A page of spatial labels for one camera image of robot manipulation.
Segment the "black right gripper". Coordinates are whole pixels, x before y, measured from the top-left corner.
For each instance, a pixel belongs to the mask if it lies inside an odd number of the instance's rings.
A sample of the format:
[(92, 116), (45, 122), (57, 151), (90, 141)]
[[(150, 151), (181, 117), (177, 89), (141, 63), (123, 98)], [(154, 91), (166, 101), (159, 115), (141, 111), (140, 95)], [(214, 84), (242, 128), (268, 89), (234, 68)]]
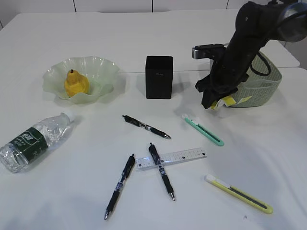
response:
[(195, 88), (203, 93), (201, 104), (205, 109), (219, 99), (237, 91), (237, 86), (246, 81), (247, 69), (255, 57), (262, 37), (255, 34), (235, 33), (224, 55), (213, 60), (210, 74), (199, 80)]

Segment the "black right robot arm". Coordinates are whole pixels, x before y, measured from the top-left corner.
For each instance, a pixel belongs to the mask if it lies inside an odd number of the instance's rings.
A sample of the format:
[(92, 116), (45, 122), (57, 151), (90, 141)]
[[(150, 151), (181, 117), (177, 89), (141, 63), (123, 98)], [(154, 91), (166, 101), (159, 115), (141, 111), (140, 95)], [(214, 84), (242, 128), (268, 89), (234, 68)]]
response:
[(296, 0), (272, 0), (266, 5), (249, 1), (236, 16), (235, 33), (227, 46), (208, 44), (192, 49), (194, 59), (213, 61), (209, 75), (195, 87), (203, 94), (202, 106), (210, 108), (238, 91), (249, 78), (248, 70), (266, 77), (272, 69), (260, 53), (270, 40), (295, 43), (307, 36), (307, 4)]

